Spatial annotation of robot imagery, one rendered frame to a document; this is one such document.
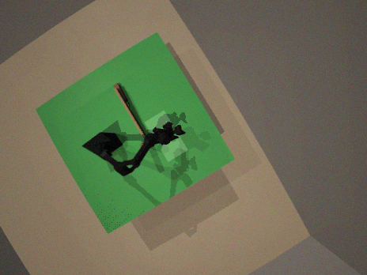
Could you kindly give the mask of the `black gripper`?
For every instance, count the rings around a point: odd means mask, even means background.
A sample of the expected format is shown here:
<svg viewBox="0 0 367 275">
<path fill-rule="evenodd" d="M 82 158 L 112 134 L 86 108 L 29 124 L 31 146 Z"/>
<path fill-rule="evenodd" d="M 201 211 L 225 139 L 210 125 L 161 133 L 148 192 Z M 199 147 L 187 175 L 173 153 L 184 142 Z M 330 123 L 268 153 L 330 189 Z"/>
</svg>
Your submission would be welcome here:
<svg viewBox="0 0 367 275">
<path fill-rule="evenodd" d="M 185 132 L 182 131 L 181 125 L 176 126 L 174 130 L 168 130 L 168 128 L 166 128 L 165 131 L 166 134 L 171 138 L 171 141 L 178 138 L 178 136 L 175 136 L 174 134 L 179 136 L 185 134 Z"/>
</svg>

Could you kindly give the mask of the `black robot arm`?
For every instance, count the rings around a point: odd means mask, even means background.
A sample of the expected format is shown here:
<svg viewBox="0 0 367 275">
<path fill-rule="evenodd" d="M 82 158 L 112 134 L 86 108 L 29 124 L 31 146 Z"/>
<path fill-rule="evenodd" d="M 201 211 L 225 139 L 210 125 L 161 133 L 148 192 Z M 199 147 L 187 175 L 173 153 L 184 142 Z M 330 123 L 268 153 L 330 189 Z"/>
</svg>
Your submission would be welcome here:
<svg viewBox="0 0 367 275">
<path fill-rule="evenodd" d="M 136 156 L 132 160 L 126 160 L 123 162 L 117 162 L 112 158 L 112 154 L 107 150 L 106 144 L 103 142 L 95 145 L 96 150 L 94 153 L 100 156 L 100 158 L 107 160 L 114 166 L 114 169 L 121 174 L 122 176 L 128 175 L 133 172 L 136 168 L 139 168 L 139 165 L 147 154 L 149 149 L 153 147 L 155 144 L 167 145 L 170 143 L 171 138 L 166 134 L 165 129 L 172 130 L 172 123 L 167 122 L 165 125 L 162 126 L 164 129 L 159 129 L 154 127 L 152 133 L 148 133 L 145 138 L 142 147 L 136 153 Z M 127 166 L 133 165 L 132 168 L 128 168 Z"/>
</svg>

